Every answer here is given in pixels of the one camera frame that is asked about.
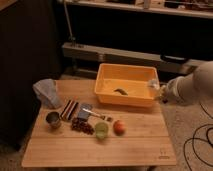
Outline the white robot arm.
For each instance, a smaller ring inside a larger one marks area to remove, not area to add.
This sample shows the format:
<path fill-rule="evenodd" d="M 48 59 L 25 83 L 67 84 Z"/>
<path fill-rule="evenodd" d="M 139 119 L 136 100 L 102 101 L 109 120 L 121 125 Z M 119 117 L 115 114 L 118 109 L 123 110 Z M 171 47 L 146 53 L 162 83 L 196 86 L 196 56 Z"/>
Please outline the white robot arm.
<path fill-rule="evenodd" d="M 162 98 L 183 105 L 213 101 L 213 61 L 201 64 L 187 76 L 170 80 L 162 87 Z"/>

